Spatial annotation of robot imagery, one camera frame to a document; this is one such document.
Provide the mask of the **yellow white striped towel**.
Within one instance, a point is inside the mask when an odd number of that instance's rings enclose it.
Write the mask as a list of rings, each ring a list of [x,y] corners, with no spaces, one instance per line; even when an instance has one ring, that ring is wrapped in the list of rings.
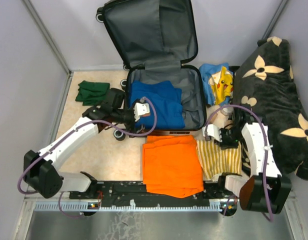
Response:
[[[197,140],[197,154],[206,180],[215,181],[223,173],[242,173],[242,145],[221,149],[213,141]]]

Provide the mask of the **dark green cloth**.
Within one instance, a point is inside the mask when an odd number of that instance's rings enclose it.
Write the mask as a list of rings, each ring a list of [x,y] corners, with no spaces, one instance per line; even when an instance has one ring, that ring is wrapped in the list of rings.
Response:
[[[89,82],[83,80],[78,84],[78,94],[76,102],[82,102],[83,106],[95,106],[106,97],[110,83],[108,82]]]

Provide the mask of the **blue garment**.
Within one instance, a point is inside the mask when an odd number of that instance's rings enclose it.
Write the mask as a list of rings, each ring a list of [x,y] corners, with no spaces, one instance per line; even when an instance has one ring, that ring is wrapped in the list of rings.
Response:
[[[174,87],[170,81],[156,84],[133,82],[130,86],[129,103],[132,104],[142,97],[148,98],[154,105],[157,130],[179,130],[185,127],[181,104],[182,90]]]

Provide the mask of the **light blue Pikachu shirt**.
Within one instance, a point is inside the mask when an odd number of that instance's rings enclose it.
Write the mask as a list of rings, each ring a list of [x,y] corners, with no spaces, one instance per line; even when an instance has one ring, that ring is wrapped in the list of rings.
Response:
[[[205,101],[210,106],[228,105],[233,98],[234,75],[227,62],[199,67]]]

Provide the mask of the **orange cloth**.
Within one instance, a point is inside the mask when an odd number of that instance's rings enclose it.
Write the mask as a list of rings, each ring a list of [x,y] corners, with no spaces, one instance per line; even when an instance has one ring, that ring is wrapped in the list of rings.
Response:
[[[149,136],[142,145],[142,177],[152,194],[186,198],[204,190],[203,170],[192,135]]]

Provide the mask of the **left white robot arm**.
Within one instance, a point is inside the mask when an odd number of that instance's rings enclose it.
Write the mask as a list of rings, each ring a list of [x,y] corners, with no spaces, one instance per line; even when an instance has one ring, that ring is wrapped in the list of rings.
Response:
[[[48,199],[59,192],[79,192],[91,199],[97,195],[97,181],[87,173],[60,172],[62,165],[85,142],[98,135],[107,126],[125,125],[126,132],[137,133],[135,124],[142,114],[147,114],[148,104],[137,99],[131,107],[123,109],[124,91],[111,88],[100,103],[84,111],[78,121],[61,137],[38,152],[28,151],[23,159],[24,181]]]

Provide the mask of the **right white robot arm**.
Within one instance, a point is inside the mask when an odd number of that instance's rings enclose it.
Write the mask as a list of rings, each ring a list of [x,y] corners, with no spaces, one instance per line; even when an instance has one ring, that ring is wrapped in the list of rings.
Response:
[[[223,173],[218,178],[217,192],[223,198],[238,197],[245,211],[268,213],[268,220],[279,214],[292,189],[287,176],[282,175],[273,158],[272,146],[267,137],[267,126],[250,109],[235,105],[248,113],[241,128],[250,160],[250,177]]]

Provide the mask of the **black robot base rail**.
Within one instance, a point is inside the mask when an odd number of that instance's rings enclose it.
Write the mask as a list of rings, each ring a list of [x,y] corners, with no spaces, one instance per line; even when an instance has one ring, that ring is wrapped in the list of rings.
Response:
[[[141,181],[93,182],[86,192],[71,191],[71,200],[99,200],[103,207],[127,207],[133,200],[136,207],[208,207],[213,200],[226,199],[233,193],[222,184],[203,182],[203,190],[178,198],[150,193]]]

